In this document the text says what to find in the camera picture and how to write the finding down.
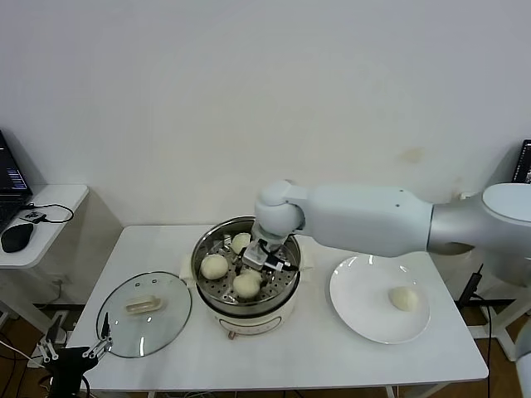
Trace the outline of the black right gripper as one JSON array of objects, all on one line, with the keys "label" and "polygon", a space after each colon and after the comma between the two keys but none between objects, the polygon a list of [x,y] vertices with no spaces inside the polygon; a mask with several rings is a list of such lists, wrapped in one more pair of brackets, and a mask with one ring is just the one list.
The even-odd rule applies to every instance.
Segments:
[{"label": "black right gripper", "polygon": [[[264,260],[264,266],[276,269],[277,266],[277,257],[275,256],[276,251],[269,250],[267,248],[267,244],[265,240],[258,240],[258,245],[260,246],[261,251],[265,254],[265,260]],[[243,261],[242,256],[237,255],[235,259],[233,260],[233,264],[235,267],[235,274],[240,274],[241,269],[243,267]],[[265,287],[270,282],[270,272],[268,270],[263,269],[261,271],[261,279],[260,279],[260,286]]]}]

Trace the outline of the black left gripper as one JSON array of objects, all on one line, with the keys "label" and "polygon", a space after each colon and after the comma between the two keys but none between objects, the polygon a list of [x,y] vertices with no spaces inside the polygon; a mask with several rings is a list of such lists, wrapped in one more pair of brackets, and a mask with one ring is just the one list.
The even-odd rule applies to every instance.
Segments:
[{"label": "black left gripper", "polygon": [[94,368],[94,358],[104,356],[113,345],[110,336],[109,314],[103,318],[100,336],[92,347],[62,348],[56,353],[54,344],[61,330],[62,316],[58,315],[46,334],[37,344],[44,362],[49,362],[51,375],[50,397],[78,397],[85,388],[85,397],[90,396],[90,383],[85,373]]}]

